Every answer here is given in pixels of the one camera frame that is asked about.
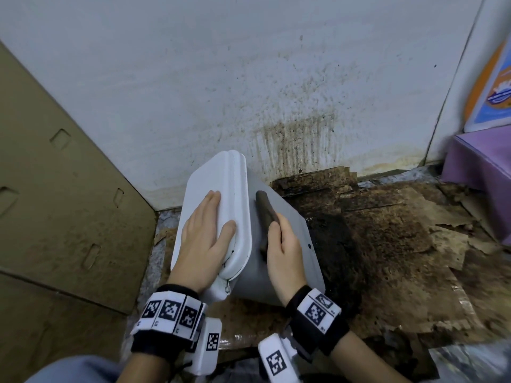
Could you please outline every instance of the brown cardboard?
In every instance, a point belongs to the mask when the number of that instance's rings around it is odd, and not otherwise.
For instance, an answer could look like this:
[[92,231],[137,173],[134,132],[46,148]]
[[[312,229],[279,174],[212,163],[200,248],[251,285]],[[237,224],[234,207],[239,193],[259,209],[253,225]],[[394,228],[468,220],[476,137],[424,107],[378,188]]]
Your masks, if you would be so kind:
[[0,44],[0,269],[131,312],[152,208]]
[[0,289],[0,381],[25,381],[67,356],[118,360],[124,315],[6,275]]

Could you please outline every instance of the right hand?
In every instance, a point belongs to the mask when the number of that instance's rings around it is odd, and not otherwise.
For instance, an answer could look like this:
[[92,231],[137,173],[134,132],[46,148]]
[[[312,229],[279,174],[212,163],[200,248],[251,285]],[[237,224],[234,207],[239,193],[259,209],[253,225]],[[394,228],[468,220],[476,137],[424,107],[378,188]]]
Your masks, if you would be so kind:
[[302,286],[307,284],[303,268],[302,247],[287,220],[277,214],[280,225],[271,222],[268,229],[268,274],[278,299],[286,306]]

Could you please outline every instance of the white wall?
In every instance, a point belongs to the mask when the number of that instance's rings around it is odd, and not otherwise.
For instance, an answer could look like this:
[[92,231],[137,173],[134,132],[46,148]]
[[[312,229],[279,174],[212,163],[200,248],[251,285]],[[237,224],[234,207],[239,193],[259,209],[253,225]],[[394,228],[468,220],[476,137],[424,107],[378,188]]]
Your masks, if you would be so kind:
[[463,109],[477,77],[511,32],[511,0],[484,0],[438,120],[427,161],[443,160],[453,134],[463,131]]
[[234,148],[264,180],[417,166],[482,0],[0,0],[0,39],[155,209]]

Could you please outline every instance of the wristband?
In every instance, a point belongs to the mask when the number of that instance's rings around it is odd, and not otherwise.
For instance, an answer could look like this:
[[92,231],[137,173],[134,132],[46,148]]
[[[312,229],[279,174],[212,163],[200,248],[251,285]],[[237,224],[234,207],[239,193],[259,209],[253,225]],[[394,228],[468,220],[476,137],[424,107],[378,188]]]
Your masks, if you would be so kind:
[[338,341],[348,333],[348,323],[341,308],[318,289],[301,288],[286,306],[291,321],[285,330],[300,356],[312,361],[316,349],[329,355]]
[[160,286],[131,331],[131,352],[174,362],[184,348],[198,340],[206,308],[193,290],[180,285]]

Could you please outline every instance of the purple box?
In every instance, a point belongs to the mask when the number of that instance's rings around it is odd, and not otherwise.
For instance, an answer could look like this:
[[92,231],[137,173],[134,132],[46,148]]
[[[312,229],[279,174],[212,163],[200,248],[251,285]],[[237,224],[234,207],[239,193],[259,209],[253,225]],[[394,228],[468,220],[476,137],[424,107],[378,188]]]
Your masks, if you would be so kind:
[[495,234],[511,245],[511,125],[454,136],[442,180],[484,191]]

